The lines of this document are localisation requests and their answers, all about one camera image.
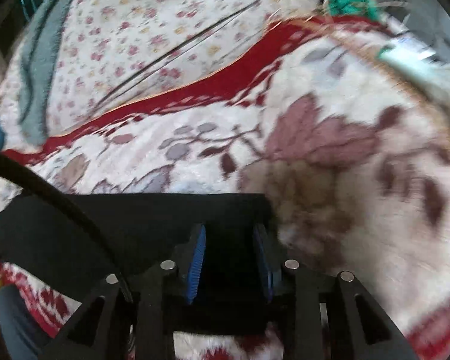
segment fleece blanket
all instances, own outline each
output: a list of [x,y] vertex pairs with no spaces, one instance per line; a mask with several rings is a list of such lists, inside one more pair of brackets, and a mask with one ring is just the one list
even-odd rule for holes
[[[385,35],[357,17],[279,21],[204,79],[7,155],[67,193],[265,193],[291,254],[332,275],[353,271],[422,359],[443,359],[450,131],[376,62]],[[17,192],[0,180],[0,210]],[[79,306],[17,266],[3,271],[51,335]],[[279,359],[282,347],[270,328],[245,341],[177,333],[175,351]]]
[[[37,49],[51,53],[44,58],[55,62],[55,70],[51,82],[47,78],[46,85],[34,88],[34,97],[27,97],[34,110],[30,116],[36,117],[30,121],[34,139],[24,136],[19,106],[23,86],[29,87],[20,73],[21,47],[10,63],[0,91],[6,145],[39,150],[44,136],[63,135],[123,103],[198,80],[248,50],[271,16],[306,14],[318,1],[73,0],[61,42]],[[52,57],[55,47],[58,55]],[[39,69],[32,75],[37,81],[44,79],[38,73],[45,68]]]
[[72,0],[44,0],[34,14],[21,48],[22,88],[18,106],[24,138],[33,145],[47,138],[45,115],[62,28]]

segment gray leaf pattern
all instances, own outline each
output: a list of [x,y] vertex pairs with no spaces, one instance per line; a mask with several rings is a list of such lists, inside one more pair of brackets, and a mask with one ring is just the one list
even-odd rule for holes
[[118,186],[109,183],[107,179],[103,179],[97,185],[94,186],[94,189],[91,190],[91,193],[92,194],[120,193],[120,189],[118,188]]
[[164,149],[165,147],[170,146],[170,144],[171,144],[173,141],[174,141],[173,138],[167,138],[167,139],[165,139],[165,140],[160,144],[160,146],[159,146],[158,148],[159,148],[159,149]]
[[122,193],[163,193],[170,184],[170,171],[173,166],[162,166],[139,179],[133,179]]
[[208,123],[200,124],[200,125],[197,127],[197,130],[198,130],[199,132],[210,132],[210,131],[215,130],[216,128],[217,128],[217,125],[216,125],[215,123],[208,122]]
[[329,55],[332,50],[333,48],[318,48],[312,50],[302,59],[302,63],[305,64],[308,62],[320,61]]
[[179,160],[182,157],[185,157],[188,152],[190,151],[190,148],[185,143],[176,143],[175,145],[171,146],[167,152],[165,153],[165,157],[168,160],[176,161]]
[[129,143],[133,138],[135,137],[132,134],[116,135],[111,139],[111,142],[117,145],[124,145],[125,143]]
[[173,133],[175,135],[182,135],[182,134],[186,134],[192,130],[193,130],[193,128],[190,126],[182,126],[182,127],[175,129],[175,131]]
[[345,73],[347,64],[341,59],[337,58],[331,65],[327,68],[327,73],[332,77],[340,78]]
[[376,178],[382,184],[383,195],[388,195],[392,191],[396,176],[395,169],[387,157],[383,159],[382,164],[378,169]]

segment brown leaf pattern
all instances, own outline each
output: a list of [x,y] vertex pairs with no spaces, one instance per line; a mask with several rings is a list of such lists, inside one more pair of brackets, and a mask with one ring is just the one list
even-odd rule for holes
[[198,157],[210,157],[211,155],[216,155],[219,154],[221,152],[223,152],[223,150],[227,149],[226,146],[222,146],[222,147],[216,147],[216,146],[211,146],[211,147],[207,147],[205,150],[203,150]]
[[388,157],[385,157],[377,172],[377,180],[382,184],[383,194],[388,195],[395,181],[394,166],[390,163]]
[[373,128],[332,116],[317,124],[319,109],[311,93],[296,100],[277,120],[265,145],[270,159],[306,159],[322,167],[346,169],[372,155]]
[[230,175],[236,171],[236,163],[233,157],[228,153],[224,153],[220,159],[220,166],[222,167],[223,177],[226,179]]
[[429,177],[423,179],[423,192],[423,207],[425,214],[432,227],[436,230],[440,219],[443,216],[446,199],[440,192],[437,183]]
[[402,108],[392,105],[385,108],[379,116],[377,130],[384,130],[390,128],[398,123],[398,120],[402,114]]
[[243,193],[264,193],[280,220],[280,228],[296,228],[286,245],[314,269],[329,270],[341,262],[340,242],[352,225],[336,204],[334,170],[307,161],[262,159],[240,172]]
[[197,127],[197,130],[199,132],[210,132],[210,131],[215,130],[216,128],[217,128],[217,125],[215,123],[207,122],[207,123],[200,124]]

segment black pad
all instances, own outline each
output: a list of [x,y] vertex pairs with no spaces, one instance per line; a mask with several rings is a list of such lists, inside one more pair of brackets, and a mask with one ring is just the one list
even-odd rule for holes
[[[209,234],[230,233],[216,250],[236,256],[241,234],[255,223],[268,225],[270,204],[259,194],[68,195],[101,229],[125,275],[139,274],[186,243],[192,226]],[[14,263],[64,295],[82,301],[113,270],[102,251],[60,211],[35,196],[18,196],[0,213],[0,261]],[[232,266],[249,266],[241,261]]]

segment metal screw head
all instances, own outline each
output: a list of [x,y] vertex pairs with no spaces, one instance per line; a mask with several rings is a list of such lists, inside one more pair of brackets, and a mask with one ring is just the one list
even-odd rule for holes
[[169,271],[175,268],[175,261],[166,259],[165,261],[162,261],[162,263],[160,264],[160,268],[162,268],[164,271]]
[[115,274],[109,274],[105,281],[109,284],[117,284],[119,280],[116,278]]
[[288,259],[287,261],[285,261],[285,266],[288,269],[297,269],[300,264],[296,259]]
[[353,279],[355,279],[355,276],[353,276],[353,273],[351,273],[349,271],[343,271],[340,274],[340,277],[342,280],[348,281],[348,282],[351,282],[351,281],[353,281]]

